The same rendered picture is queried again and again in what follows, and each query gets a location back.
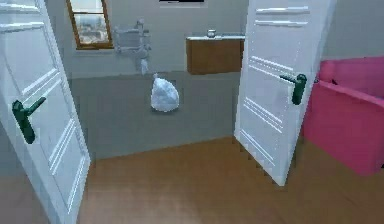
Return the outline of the white tied garbage bag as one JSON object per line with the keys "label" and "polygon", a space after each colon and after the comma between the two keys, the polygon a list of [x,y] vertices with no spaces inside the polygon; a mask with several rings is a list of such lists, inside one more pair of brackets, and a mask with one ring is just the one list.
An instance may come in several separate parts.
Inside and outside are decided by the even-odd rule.
{"label": "white tied garbage bag", "polygon": [[179,107],[179,92],[173,83],[161,78],[158,73],[153,75],[151,89],[151,107],[160,112],[171,112]]}

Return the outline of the white panelled room door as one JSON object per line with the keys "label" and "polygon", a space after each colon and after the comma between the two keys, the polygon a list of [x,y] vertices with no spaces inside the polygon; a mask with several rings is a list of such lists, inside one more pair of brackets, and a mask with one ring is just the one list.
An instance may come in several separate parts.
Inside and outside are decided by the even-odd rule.
{"label": "white panelled room door", "polygon": [[0,0],[0,123],[50,224],[77,224],[90,156],[44,0]]}
{"label": "white panelled room door", "polygon": [[[234,136],[279,186],[286,184],[338,0],[250,0]],[[307,77],[300,105],[293,84]]]}

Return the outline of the wooden framed window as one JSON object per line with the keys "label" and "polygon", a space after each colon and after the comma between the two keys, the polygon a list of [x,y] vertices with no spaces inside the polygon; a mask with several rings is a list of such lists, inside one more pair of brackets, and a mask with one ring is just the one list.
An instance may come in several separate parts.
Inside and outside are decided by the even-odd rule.
{"label": "wooden framed window", "polygon": [[66,0],[77,50],[112,49],[106,0]]}

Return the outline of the pink sofa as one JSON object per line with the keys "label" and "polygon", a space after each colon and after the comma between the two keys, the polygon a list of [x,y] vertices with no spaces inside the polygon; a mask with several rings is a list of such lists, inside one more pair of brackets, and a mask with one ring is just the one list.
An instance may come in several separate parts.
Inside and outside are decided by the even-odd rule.
{"label": "pink sofa", "polygon": [[384,56],[322,61],[303,136],[359,175],[378,172],[384,166]]}

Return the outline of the brown wall cabinet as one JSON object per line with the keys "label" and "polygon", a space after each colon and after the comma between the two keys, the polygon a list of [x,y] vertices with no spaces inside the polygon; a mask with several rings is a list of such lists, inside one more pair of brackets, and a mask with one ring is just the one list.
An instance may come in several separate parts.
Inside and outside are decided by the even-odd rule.
{"label": "brown wall cabinet", "polygon": [[240,38],[187,38],[187,71],[192,75],[239,72],[243,50],[244,40]]}

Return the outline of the grey wall towel holder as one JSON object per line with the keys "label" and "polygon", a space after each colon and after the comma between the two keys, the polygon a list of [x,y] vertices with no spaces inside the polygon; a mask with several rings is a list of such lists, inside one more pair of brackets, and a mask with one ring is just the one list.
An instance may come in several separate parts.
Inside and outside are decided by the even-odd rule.
{"label": "grey wall towel holder", "polygon": [[149,30],[144,28],[144,23],[144,19],[140,18],[132,27],[118,25],[114,28],[115,51],[133,57],[136,69],[142,75],[149,71],[148,60],[151,50],[148,40]]}

